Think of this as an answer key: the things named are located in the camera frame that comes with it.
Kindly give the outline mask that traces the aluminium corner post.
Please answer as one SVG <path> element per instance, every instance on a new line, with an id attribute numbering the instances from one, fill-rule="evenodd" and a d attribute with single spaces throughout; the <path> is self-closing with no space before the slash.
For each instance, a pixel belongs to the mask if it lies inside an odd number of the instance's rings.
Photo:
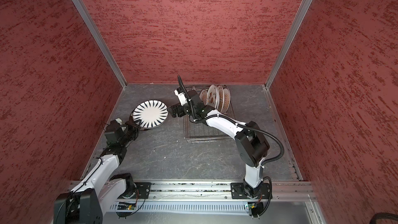
<path id="1" fill-rule="evenodd" d="M 311 6 L 313 0 L 302 0 L 300 3 L 300 6 L 296 12 L 296 15 L 293 19 L 292 25 L 289 29 L 289 32 L 286 36 L 286 39 L 281 47 L 281 50 L 276 58 L 275 64 L 270 72 L 270 75 L 267 78 L 267 81 L 265 83 L 265 89 L 266 90 L 270 90 L 271 85 L 273 83 L 273 81 L 276 78 L 276 75 L 289 51 L 289 48 L 291 46 L 291 44 L 294 41 L 294 38 L 298 32 L 298 30 L 300 29 L 300 26 L 309 10 L 309 7 Z"/>
<path id="2" fill-rule="evenodd" d="M 88 30 L 90 31 L 92 37 L 94 38 L 96 44 L 98 45 L 100 51 L 104 55 L 106 61 L 108 62 L 111 70 L 113 71 L 114 75 L 116 76 L 117 80 L 119 81 L 121 87 L 123 89 L 127 86 L 127 80 L 122 74 L 114 56 L 112 55 L 110 49 L 108 48 L 105 40 L 103 39 L 98 27 L 94 23 L 88 9 L 86 8 L 83 0 L 72 0 L 74 6 L 76 7 L 78 13 L 82 17 L 84 23 L 86 24 Z"/>

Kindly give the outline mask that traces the base circuit board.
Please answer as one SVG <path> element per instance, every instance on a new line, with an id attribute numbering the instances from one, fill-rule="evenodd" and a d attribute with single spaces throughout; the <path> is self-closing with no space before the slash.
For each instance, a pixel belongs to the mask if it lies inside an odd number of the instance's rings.
<path id="1" fill-rule="evenodd" d="M 245 209 L 250 217 L 259 218 L 264 211 L 264 204 L 263 202 L 260 203 L 249 202 L 245 205 Z"/>
<path id="2" fill-rule="evenodd" d="M 126 218 L 128 216 L 131 216 L 135 213 L 136 207 L 136 203 L 119 202 L 117 205 L 116 215 L 119 218 Z"/>

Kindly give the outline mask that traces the right base circuit board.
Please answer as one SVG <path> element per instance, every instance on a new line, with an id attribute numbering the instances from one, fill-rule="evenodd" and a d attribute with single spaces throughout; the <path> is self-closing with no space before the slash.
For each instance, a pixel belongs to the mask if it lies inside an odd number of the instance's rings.
<path id="1" fill-rule="evenodd" d="M 263 202 L 260 203 L 249 202 L 245 205 L 245 209 L 250 217 L 259 218 L 264 211 L 264 204 Z"/>

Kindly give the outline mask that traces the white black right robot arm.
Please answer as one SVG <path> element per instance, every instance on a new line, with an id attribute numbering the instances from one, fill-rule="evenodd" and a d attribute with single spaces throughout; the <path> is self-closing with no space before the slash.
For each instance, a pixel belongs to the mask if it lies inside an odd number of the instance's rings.
<path id="1" fill-rule="evenodd" d="M 249 123 L 234 120 L 212 106 L 204 105 L 201 101 L 197 105 L 194 99 L 185 104 L 177 103 L 167 108 L 173 118 L 185 115 L 192 118 L 197 124 L 204 124 L 215 128 L 231 137 L 237 147 L 240 158 L 246 164 L 246 173 L 243 180 L 245 195 L 256 199 L 263 185 L 263 161 L 269 150 L 269 143 L 263 133 L 253 121 Z"/>

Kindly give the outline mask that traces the white plate blue ray pattern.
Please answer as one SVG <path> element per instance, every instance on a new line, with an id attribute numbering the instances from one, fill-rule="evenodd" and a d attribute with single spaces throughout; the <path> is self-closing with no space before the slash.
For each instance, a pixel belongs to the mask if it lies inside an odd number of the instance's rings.
<path id="1" fill-rule="evenodd" d="M 139 122 L 143 129 L 154 129 L 162 125 L 169 112 L 165 103 L 149 100 L 139 104 L 131 113 L 134 122 Z"/>

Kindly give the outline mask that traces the orange sunburst green rim plate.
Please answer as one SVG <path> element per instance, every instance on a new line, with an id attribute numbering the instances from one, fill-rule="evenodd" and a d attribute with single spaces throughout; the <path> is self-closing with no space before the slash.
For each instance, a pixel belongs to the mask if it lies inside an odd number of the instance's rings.
<path id="1" fill-rule="evenodd" d="M 223 88 L 223 106 L 221 112 L 224 114 L 228 111 L 231 102 L 231 94 L 228 88 Z"/>

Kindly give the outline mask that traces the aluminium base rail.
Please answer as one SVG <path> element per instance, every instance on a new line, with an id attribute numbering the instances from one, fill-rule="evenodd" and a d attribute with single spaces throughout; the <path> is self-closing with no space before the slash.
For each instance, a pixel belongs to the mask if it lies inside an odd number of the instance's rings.
<path id="1" fill-rule="evenodd" d="M 248 215 L 245 205 L 263 202 L 302 203 L 314 219 L 320 207 L 307 181 L 266 180 L 256 199 L 245 195 L 243 183 L 228 180 L 136 180 L 138 201 L 118 198 L 107 212 L 116 212 L 119 202 L 136 203 L 136 211 L 178 214 Z"/>

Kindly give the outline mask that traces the left base circuit board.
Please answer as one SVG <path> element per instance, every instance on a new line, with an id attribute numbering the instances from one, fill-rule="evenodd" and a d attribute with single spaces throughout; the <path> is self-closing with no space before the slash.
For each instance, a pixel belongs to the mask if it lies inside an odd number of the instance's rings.
<path id="1" fill-rule="evenodd" d="M 119 202 L 117 205 L 116 215 L 119 218 L 126 218 L 128 216 L 131 216 L 135 213 L 136 207 L 136 203 Z"/>

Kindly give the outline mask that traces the white plate blue rim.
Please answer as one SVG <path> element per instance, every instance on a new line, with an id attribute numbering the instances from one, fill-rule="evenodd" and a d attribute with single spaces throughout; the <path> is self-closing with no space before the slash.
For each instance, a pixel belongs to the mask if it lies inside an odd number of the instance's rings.
<path id="1" fill-rule="evenodd" d="M 218 85 L 211 85 L 207 90 L 207 105 L 215 109 L 218 109 L 220 101 L 218 88 L 219 88 Z"/>

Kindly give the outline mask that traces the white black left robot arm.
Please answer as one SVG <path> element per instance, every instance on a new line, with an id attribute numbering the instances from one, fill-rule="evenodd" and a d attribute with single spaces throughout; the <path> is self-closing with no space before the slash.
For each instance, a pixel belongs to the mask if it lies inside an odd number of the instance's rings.
<path id="1" fill-rule="evenodd" d="M 54 203 L 55 224 L 101 224 L 105 213 L 118 199 L 139 198 L 130 173 L 113 172 L 125 158 L 127 147 L 138 138 L 141 121 L 115 119 L 107 125 L 107 146 L 94 168 L 70 192 L 60 194 Z"/>

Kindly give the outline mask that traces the white plate red flowers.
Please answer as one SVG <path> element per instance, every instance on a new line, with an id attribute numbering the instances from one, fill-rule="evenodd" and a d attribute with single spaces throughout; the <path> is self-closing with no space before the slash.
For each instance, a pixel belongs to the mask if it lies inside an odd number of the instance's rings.
<path id="1" fill-rule="evenodd" d="M 206 89 L 202 89 L 199 95 L 201 101 L 203 102 L 203 104 L 207 104 L 207 90 Z"/>

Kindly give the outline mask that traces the aluminium corner post left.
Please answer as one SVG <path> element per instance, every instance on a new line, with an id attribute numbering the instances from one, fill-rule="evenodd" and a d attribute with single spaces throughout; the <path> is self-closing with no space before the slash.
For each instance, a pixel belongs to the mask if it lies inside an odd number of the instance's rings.
<path id="1" fill-rule="evenodd" d="M 98 27 L 94 23 L 88 9 L 86 8 L 83 0 L 72 0 L 74 6 L 76 7 L 78 13 L 82 17 L 84 23 L 86 24 L 88 30 L 90 31 L 92 37 L 94 38 L 96 44 L 98 45 L 100 51 L 104 55 L 106 61 L 108 62 L 111 70 L 113 71 L 114 75 L 116 76 L 117 80 L 119 81 L 121 87 L 123 89 L 127 86 L 127 80 L 122 74 L 114 56 L 112 55 L 110 49 L 108 48 L 105 40 L 103 39 Z"/>

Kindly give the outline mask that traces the brown striped rim plate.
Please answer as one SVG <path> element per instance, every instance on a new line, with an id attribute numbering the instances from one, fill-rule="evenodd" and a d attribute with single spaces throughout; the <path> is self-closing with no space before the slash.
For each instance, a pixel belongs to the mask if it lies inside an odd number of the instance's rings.
<path id="1" fill-rule="evenodd" d="M 166 109 L 137 107 L 131 114 L 133 121 L 141 121 L 141 128 L 153 129 L 162 125 L 168 116 Z"/>

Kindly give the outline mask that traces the aluminium corner post right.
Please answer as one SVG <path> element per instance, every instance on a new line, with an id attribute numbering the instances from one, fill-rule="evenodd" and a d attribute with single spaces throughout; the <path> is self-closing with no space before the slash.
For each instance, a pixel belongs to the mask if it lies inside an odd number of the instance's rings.
<path id="1" fill-rule="evenodd" d="M 294 38 L 298 32 L 298 30 L 300 29 L 300 26 L 309 10 L 309 7 L 311 6 L 313 0 L 302 0 L 300 3 L 300 6 L 296 12 L 296 15 L 293 19 L 292 25 L 289 29 L 289 32 L 286 36 L 286 39 L 281 47 L 281 50 L 276 58 L 275 64 L 270 72 L 270 75 L 267 78 L 267 81 L 265 83 L 265 89 L 266 90 L 270 90 L 271 85 L 273 83 L 273 81 L 276 78 L 276 75 L 289 51 L 289 48 L 291 46 L 291 44 L 294 41 Z"/>

